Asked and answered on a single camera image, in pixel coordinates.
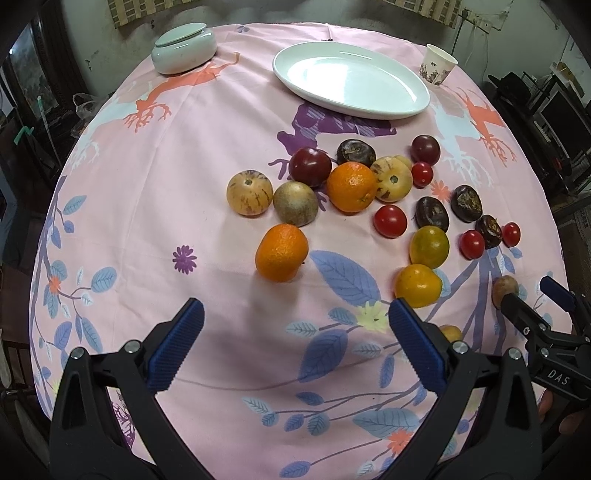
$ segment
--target white oval plate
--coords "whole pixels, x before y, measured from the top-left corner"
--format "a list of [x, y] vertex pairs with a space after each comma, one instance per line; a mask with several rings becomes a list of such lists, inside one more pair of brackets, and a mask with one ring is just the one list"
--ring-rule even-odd
[[296, 95], [345, 115], [396, 120], [422, 112], [431, 100], [423, 81], [400, 62], [344, 43], [284, 48], [273, 71]]

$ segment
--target brown fruit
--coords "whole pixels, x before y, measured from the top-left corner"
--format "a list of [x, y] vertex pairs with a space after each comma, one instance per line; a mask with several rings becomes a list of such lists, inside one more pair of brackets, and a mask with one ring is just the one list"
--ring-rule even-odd
[[509, 293], [519, 295], [519, 284], [510, 275], [503, 275], [497, 278], [492, 285], [492, 304], [497, 310], [501, 309], [503, 297]]
[[281, 185], [273, 197], [273, 207], [283, 223], [304, 226], [318, 215], [318, 199], [308, 185], [288, 181]]
[[226, 189], [226, 200], [236, 213], [260, 215], [273, 200], [273, 185], [256, 170], [245, 170], [234, 175]]
[[439, 329], [450, 343], [462, 340], [462, 331], [455, 325], [443, 325]]

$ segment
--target table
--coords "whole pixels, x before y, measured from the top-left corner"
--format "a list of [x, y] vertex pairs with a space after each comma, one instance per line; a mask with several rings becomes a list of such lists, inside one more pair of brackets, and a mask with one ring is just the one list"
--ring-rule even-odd
[[[378, 157], [408, 153], [419, 134], [443, 154], [416, 201], [446, 202], [463, 183], [485, 213], [521, 225], [518, 248], [464, 260], [469, 227], [450, 213], [452, 251], [438, 270], [442, 298], [423, 319], [457, 325], [475, 349], [501, 353], [524, 338], [490, 301], [492, 278], [515, 274], [521, 295], [561, 330], [566, 314], [540, 293], [547, 273], [566, 285], [556, 226], [544, 192], [511, 132], [456, 68], [430, 86], [422, 114], [367, 121], [302, 101], [273, 75], [282, 48], [342, 41], [387, 54], [418, 72], [424, 47], [376, 32], [324, 24], [229, 25], [215, 29], [216, 57], [181, 76], [143, 61], [85, 130], [60, 178], [35, 264], [31, 345], [39, 400], [48, 415], [67, 355], [119, 349], [171, 319], [189, 297], [206, 325], [171, 388], [158, 401], [189, 448], [218, 479], [373, 478], [408, 443], [435, 397], [419, 383], [389, 331], [393, 275], [408, 260], [416, 227], [387, 240], [371, 228], [380, 207], [343, 216], [319, 193], [322, 211], [303, 232], [310, 255], [297, 278], [271, 284], [254, 254], [278, 219], [234, 214], [226, 185], [254, 168], [275, 188], [298, 148], [336, 152], [363, 138]], [[457, 452], [479, 404], [473, 396], [451, 440]], [[147, 457], [124, 402], [115, 411], [137, 455]]]

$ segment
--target screw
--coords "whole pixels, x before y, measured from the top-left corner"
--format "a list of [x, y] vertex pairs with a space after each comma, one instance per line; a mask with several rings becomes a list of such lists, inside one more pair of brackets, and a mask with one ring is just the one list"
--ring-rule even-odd
[[521, 351], [519, 351], [517, 348], [509, 348], [509, 356], [513, 360], [519, 360], [521, 358]]
[[82, 357], [82, 355], [84, 355], [84, 349], [81, 346], [74, 348], [72, 350], [72, 352], [70, 353], [70, 356], [74, 360], [78, 360], [79, 358]]
[[460, 355], [463, 355], [464, 353], [466, 353], [470, 349], [466, 342], [459, 342], [459, 341], [453, 342], [452, 348], [453, 348], [454, 352], [459, 353]]
[[138, 340], [130, 340], [123, 346], [123, 350], [127, 353], [135, 353], [141, 346], [142, 344]]

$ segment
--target blue gripper pad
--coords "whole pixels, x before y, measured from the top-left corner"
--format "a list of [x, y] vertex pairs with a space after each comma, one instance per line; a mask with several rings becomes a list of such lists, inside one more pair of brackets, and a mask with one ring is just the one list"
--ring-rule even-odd
[[421, 328], [421, 319], [400, 300], [390, 304], [388, 317], [390, 328], [423, 386], [438, 396], [442, 395], [447, 387], [445, 362]]
[[173, 326], [148, 361], [146, 386], [152, 395], [168, 390], [204, 322], [205, 310], [198, 300], [193, 300], [173, 320]]
[[540, 290], [565, 312], [574, 312], [574, 295], [552, 277], [540, 280]]

